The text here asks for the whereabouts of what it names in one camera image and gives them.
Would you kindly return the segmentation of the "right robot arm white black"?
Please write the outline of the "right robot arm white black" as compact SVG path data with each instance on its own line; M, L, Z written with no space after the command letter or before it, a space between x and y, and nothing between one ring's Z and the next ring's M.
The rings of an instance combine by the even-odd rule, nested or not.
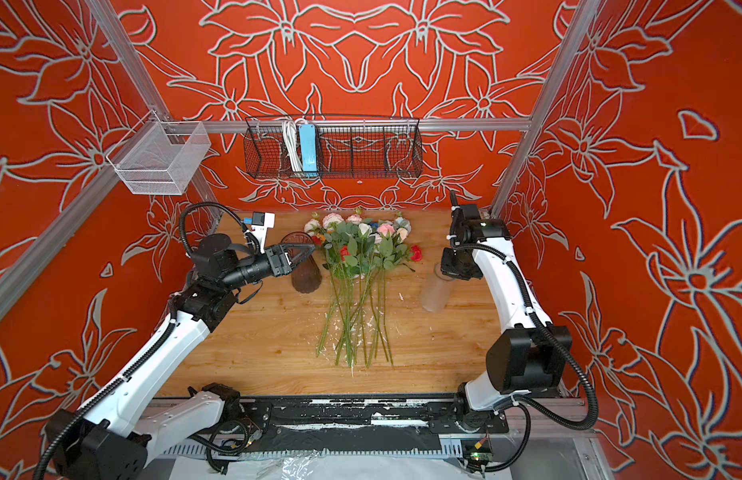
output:
M455 198L451 202L449 246L443 250L440 271L455 280L485 280L500 320L500 335L486 353L485 371L459 388L457 417L474 426L489 413L519 405L565 428L591 429L599 415L595 388L571 353L570 330L554 325L532 292L506 223L484 218L475 204L459 204ZM587 411L578 420L534 398L557 388L567 367L580 380L587 401Z

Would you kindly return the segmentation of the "clear ribbed glass vase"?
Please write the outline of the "clear ribbed glass vase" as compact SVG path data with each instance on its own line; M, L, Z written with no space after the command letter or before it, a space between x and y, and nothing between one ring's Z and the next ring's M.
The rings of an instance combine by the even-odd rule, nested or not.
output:
M456 280L446 275L441 263L433 267L421 289L422 308L430 313L442 312L447 306Z

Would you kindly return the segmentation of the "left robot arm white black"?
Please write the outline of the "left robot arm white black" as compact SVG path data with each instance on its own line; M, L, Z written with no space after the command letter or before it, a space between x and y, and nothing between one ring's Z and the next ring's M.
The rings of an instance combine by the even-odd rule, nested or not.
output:
M192 246L187 217L202 208L219 209L238 224L245 244L211 234ZM184 359L235 305L244 304L246 286L260 288L269 277L292 274L314 252L313 242L264 244L274 225L271 213L243 219L229 207L204 201L189 205L179 218L180 239L194 275L167 302L168 313L155 334L96 394L74 411L55 413L45 431L50 443L33 476L47 470L67 479L136 479L165 451L198 432L240 419L240 394L210 386L151 417L144 412Z

